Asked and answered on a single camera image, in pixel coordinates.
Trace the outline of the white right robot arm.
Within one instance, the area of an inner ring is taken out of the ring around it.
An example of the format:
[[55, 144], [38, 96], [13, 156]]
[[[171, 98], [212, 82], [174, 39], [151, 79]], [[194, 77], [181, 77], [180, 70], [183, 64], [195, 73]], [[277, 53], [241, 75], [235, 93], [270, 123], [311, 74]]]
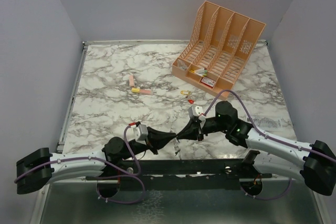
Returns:
[[303, 181], [311, 190], [330, 196], [335, 187], [335, 155], [330, 147], [316, 140], [313, 144], [270, 134], [238, 118], [227, 101], [215, 106], [215, 116], [207, 118], [203, 109], [192, 106], [190, 120], [177, 134], [179, 140], [203, 140], [205, 135], [222, 132], [230, 143], [251, 149], [252, 157], [241, 164], [246, 177], [274, 174]]

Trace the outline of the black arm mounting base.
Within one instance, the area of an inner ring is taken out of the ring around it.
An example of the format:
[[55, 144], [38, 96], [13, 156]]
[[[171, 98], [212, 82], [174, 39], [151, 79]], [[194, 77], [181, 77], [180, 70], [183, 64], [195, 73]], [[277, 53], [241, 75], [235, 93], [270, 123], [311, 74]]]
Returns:
[[242, 158], [141, 160], [140, 166], [146, 190], [239, 190], [240, 180], [271, 177]]

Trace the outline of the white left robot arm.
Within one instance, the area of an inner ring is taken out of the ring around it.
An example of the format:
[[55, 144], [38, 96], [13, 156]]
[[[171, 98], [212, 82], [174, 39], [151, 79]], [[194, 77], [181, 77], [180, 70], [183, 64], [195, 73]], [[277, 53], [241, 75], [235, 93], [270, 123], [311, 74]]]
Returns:
[[118, 175], [139, 176], [137, 154], [151, 151], [157, 154], [176, 134], [162, 132], [144, 125], [132, 126], [135, 139], [113, 137], [103, 149], [82, 154], [51, 153], [40, 148], [16, 163], [16, 192], [30, 194], [59, 180], [92, 177], [112, 179]]

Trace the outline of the red white small box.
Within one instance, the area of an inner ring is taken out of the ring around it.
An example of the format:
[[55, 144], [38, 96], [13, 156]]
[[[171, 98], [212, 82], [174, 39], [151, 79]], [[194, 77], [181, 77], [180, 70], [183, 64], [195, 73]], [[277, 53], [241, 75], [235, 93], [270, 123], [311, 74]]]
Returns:
[[203, 77], [200, 80], [200, 83], [202, 83], [203, 85], [206, 85], [207, 87], [213, 88], [215, 86], [216, 81], [208, 78], [208, 77]]

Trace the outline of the yellow capped pink tube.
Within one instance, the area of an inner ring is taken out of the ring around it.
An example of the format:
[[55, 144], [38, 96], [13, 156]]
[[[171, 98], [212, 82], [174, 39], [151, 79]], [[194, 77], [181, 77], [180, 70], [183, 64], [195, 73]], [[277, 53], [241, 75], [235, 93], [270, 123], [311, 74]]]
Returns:
[[131, 92], [138, 93], [138, 94], [152, 95], [152, 91], [146, 90], [146, 89], [131, 88]]

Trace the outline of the coloured markers in organizer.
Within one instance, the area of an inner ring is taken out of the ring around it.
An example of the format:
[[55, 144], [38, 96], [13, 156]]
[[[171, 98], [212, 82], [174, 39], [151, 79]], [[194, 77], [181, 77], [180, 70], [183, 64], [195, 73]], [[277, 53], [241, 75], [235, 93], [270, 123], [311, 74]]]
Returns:
[[197, 70], [190, 70], [191, 73], [194, 73], [200, 77], [205, 77], [207, 76], [207, 70], [205, 68], [200, 68]]

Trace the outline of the pink eraser stick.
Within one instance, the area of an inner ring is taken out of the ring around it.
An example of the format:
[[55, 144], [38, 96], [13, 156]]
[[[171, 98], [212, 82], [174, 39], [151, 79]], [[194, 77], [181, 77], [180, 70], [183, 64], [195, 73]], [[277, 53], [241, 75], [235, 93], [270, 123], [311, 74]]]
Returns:
[[135, 82], [134, 82], [134, 76], [129, 75], [129, 87], [134, 88], [135, 87]]

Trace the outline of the clear plastic bag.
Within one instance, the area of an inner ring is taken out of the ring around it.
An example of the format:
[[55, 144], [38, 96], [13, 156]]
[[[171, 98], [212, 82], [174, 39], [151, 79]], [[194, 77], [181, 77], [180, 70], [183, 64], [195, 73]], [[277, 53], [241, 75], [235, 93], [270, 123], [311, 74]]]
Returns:
[[177, 66], [183, 71], [188, 69], [188, 65], [182, 59], [177, 59]]

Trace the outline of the white paper label card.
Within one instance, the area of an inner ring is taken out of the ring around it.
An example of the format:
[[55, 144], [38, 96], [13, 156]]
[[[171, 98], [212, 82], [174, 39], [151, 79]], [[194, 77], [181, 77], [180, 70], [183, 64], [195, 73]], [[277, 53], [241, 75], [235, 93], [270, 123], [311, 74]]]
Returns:
[[282, 128], [281, 118], [265, 115], [252, 115], [251, 118], [257, 127], [267, 131], [276, 131]]

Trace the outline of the peach plastic file organizer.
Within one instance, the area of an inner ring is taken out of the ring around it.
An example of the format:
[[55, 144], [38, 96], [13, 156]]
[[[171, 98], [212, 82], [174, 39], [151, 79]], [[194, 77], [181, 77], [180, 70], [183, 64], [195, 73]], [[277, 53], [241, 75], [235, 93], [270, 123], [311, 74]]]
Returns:
[[[177, 59], [187, 65], [186, 71], [172, 64], [177, 78], [225, 100], [244, 69], [265, 23], [205, 1], [197, 11], [189, 43]], [[216, 81], [213, 88], [200, 83], [202, 77], [190, 70], [205, 68], [208, 78]]]

